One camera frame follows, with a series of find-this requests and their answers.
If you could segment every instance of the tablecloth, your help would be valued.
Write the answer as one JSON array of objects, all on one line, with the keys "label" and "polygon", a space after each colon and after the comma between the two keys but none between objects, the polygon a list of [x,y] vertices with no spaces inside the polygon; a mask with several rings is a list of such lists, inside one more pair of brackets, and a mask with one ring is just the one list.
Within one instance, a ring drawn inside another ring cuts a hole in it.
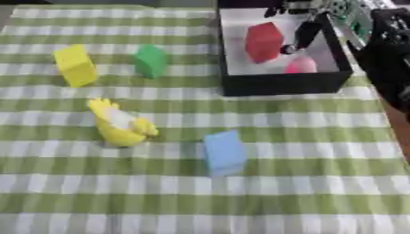
[{"label": "tablecloth", "polygon": [[[214,13],[20,6],[0,36],[0,232],[408,233],[408,166],[364,74],[335,94],[225,98]],[[167,74],[135,73],[145,43]],[[84,44],[100,75],[72,89],[52,52]],[[103,143],[86,101],[110,98],[160,136]],[[210,178],[201,139],[236,129],[248,161]]]}]

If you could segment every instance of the black tray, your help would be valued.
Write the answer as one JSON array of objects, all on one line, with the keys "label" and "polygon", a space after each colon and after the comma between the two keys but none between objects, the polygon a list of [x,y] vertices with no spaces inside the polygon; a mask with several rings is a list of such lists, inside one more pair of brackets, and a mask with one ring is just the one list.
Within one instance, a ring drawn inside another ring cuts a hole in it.
[{"label": "black tray", "polygon": [[[218,34],[220,41],[220,67],[221,67],[221,85],[223,95],[225,96],[251,96],[251,95],[278,95],[278,94],[300,94],[300,93],[332,93],[337,92],[343,83],[351,76],[351,65],[340,45],[340,42],[333,30],[327,16],[321,16],[321,21],[324,24],[322,32],[317,36],[318,42],[323,44],[324,53],[329,53],[333,59],[334,68],[320,69],[318,63],[317,73],[296,73],[285,74],[282,72],[271,74],[238,74],[237,72],[228,71],[228,62],[226,58],[225,41],[223,40],[223,33],[225,28],[222,28],[221,19],[224,17],[223,12],[226,9],[244,8],[265,8],[272,3],[265,0],[253,1],[230,1],[219,0],[217,7],[218,17]],[[270,21],[275,22],[275,19],[281,16],[269,18]]]}]

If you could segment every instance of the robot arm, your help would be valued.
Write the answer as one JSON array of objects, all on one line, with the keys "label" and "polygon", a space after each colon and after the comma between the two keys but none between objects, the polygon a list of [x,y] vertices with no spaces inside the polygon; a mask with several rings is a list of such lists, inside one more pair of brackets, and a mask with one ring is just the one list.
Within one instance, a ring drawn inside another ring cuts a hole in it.
[{"label": "robot arm", "polygon": [[278,1],[265,16],[308,13],[295,42],[282,47],[292,54],[307,48],[321,29],[319,15],[328,14],[379,93],[396,109],[410,113],[410,13],[390,0]]}]

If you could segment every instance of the toy block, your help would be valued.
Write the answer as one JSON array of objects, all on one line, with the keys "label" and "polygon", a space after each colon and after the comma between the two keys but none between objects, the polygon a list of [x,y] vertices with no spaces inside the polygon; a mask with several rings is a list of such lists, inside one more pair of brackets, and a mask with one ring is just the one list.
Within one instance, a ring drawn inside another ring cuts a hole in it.
[{"label": "toy block", "polygon": [[54,52],[59,71],[72,88],[97,80],[97,72],[83,45],[74,45]]},{"label": "toy block", "polygon": [[204,145],[211,176],[228,176],[243,170],[246,155],[237,131],[206,135]]},{"label": "toy block", "polygon": [[166,52],[154,45],[143,45],[135,54],[135,71],[150,79],[164,75],[167,68]]},{"label": "toy block", "polygon": [[274,23],[264,23],[248,28],[245,50],[254,63],[276,58],[284,37]]}]

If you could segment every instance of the toy banana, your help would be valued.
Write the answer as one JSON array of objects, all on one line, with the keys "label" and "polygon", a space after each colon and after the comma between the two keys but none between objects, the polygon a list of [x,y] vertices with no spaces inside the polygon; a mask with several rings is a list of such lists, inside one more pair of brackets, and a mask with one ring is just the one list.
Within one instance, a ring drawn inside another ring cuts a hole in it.
[{"label": "toy banana", "polygon": [[98,131],[112,145],[132,146],[158,135],[149,120],[119,110],[119,105],[108,99],[89,100],[88,106],[95,114]]}]

